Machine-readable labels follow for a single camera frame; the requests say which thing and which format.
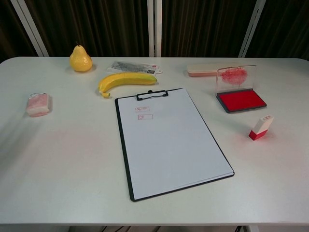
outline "curtain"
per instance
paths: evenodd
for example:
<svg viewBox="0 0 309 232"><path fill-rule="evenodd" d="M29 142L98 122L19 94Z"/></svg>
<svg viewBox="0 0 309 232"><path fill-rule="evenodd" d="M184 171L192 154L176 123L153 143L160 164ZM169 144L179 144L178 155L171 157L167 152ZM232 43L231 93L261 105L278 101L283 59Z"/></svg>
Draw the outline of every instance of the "curtain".
<svg viewBox="0 0 309 232"><path fill-rule="evenodd" d="M309 0L267 0L246 57L309 60Z"/></svg>
<svg viewBox="0 0 309 232"><path fill-rule="evenodd" d="M37 56L11 1L0 0L0 5L0 63L13 57Z"/></svg>
<svg viewBox="0 0 309 232"><path fill-rule="evenodd" d="M163 57L237 57L256 0L163 0Z"/></svg>
<svg viewBox="0 0 309 232"><path fill-rule="evenodd" d="M25 0L50 56L149 56L146 0Z"/></svg>

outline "pear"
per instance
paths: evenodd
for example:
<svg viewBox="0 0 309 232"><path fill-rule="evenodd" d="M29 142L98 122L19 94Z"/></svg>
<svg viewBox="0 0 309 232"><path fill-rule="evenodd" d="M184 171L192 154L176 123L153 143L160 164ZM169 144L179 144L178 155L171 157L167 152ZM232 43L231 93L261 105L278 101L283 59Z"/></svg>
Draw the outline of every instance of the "pear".
<svg viewBox="0 0 309 232"><path fill-rule="evenodd" d="M91 69L92 60L81 45L77 45L70 56L71 67L78 72L85 72Z"/></svg>

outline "black clipboard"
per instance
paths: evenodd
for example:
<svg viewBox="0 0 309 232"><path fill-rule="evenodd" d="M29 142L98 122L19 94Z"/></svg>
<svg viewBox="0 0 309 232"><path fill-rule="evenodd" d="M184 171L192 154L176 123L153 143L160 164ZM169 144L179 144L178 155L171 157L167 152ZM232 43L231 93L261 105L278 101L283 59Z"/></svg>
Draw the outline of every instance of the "black clipboard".
<svg viewBox="0 0 309 232"><path fill-rule="evenodd" d="M129 167L128 157L127 157L127 152L126 152L126 143L125 143L125 137L124 137L124 132L123 132L123 126L122 126L122 121L121 121L121 116L120 116L120 110L119 110L119 103L118 103L118 100L119 100L119 99L124 99L124 98L136 97L136 100L137 100L137 101L143 101L143 100L147 100L147 99L150 99L150 98L168 97L168 96L169 96L169 92L175 91L175 90L178 90L178 89L181 89L181 88L176 88L176 89L171 89L171 90L161 90L161 91L155 91L155 92L153 92L152 90L149 90L147 93L141 93L141 94L137 94L137 95L132 95L132 96L121 97L121 98L115 99L117 120L118 120L118 126L119 126L120 138L121 138L121 146L122 146L122 151L123 151L123 156L124 156L124 162L125 162L125 169L126 169L126 178L127 178L127 182L128 182L128 188L129 188L129 196L130 196L130 200L133 201L133 202L137 202L137 201L141 201L141 200L146 200L146 199L149 199L149 198L152 198L152 197L157 197L157 196L161 196L161 195L164 195L164 194L176 192L176 191L179 191L179 190L184 190L184 189L196 187L196 186L199 186L199 185L203 185L203 184L206 184L206 183L214 182L214 181L217 181L217 180L229 178L229 177L234 176L234 174L235 174L233 168L231 167L231 165L230 165L230 163L228 162L228 160L226 159L226 157L225 157L223 151L221 150L220 146L218 145L217 141L215 140L215 138L214 138L212 132L209 130L209 127L207 126L205 120L203 119L203 117L202 117L202 115L200 114L200 112L198 111L196 105L195 105L194 102L192 101L192 103L194 104L194 106L195 106L196 110L198 111L200 117L202 118L203 122L205 123L207 129L209 130L209 132L210 132L212 138L214 139L214 141L215 141L215 143L217 144L218 148L220 149L222 155L224 156L226 162L228 163L228 165L229 165L230 168L232 169L233 174L232 174L232 175L229 175L229 176L217 178L217 179L214 179L214 180L211 180L211 181L205 181L205 182L202 182L202 183L193 184L193 185L190 185L190 186L186 186L186 187L183 187L183 188L178 188L178 189L176 189L176 190L166 191L166 192L164 192L164 193L155 194L155 195L148 196L148 197L144 197L144 198L136 199L136 198L134 197L134 191L133 191L132 180L131 180L131 174L130 174L130 167ZM154 96L153 96L153 97L148 97L147 95L149 95L149 94L154 94Z"/></svg>

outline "stamp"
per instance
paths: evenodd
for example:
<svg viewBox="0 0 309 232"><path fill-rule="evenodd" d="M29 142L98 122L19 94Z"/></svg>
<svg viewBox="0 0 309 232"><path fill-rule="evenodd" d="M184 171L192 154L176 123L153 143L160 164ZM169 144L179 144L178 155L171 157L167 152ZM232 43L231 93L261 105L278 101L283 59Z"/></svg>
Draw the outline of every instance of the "stamp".
<svg viewBox="0 0 309 232"><path fill-rule="evenodd" d="M138 113L138 112L147 112L147 111L149 111L149 107L148 106L135 108L135 112L136 113Z"/></svg>
<svg viewBox="0 0 309 232"><path fill-rule="evenodd" d="M153 115L152 115L152 114L139 115L139 116L138 116L138 119L139 119L139 120L153 119Z"/></svg>

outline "banana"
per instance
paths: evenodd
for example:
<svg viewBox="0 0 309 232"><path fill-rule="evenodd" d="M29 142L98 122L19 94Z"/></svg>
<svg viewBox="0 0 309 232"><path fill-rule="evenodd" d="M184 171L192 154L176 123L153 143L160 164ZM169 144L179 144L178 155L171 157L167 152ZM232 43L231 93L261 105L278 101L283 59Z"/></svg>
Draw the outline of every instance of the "banana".
<svg viewBox="0 0 309 232"><path fill-rule="evenodd" d="M111 94L107 91L115 86L134 84L134 85L152 85L157 79L150 74L138 72L120 72L109 75L102 79L98 84L98 90L101 95L108 98Z"/></svg>

